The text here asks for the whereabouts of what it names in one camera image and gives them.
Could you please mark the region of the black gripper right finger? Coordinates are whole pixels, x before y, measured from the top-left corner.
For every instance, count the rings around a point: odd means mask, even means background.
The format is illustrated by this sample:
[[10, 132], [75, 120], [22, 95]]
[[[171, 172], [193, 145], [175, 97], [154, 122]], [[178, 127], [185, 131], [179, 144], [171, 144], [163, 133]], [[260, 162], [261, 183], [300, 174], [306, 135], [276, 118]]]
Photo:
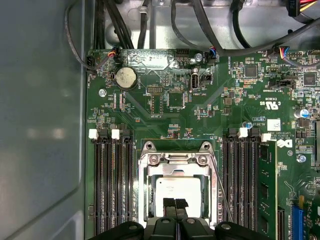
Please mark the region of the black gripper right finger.
[[180, 227], [182, 240], [269, 240], [268, 236], [235, 224], [223, 221], [213, 229], [205, 220], [189, 217], [185, 199], [175, 200], [176, 220]]

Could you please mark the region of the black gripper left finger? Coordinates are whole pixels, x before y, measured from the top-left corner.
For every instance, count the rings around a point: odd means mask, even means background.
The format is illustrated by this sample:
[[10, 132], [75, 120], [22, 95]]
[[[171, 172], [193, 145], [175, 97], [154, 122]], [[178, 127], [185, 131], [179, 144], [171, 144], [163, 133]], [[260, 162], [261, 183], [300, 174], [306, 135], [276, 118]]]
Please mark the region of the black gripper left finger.
[[163, 217], [153, 217], [146, 226], [127, 221], [92, 237], [93, 240], [175, 240], [177, 239], [177, 209], [173, 198], [163, 200]]

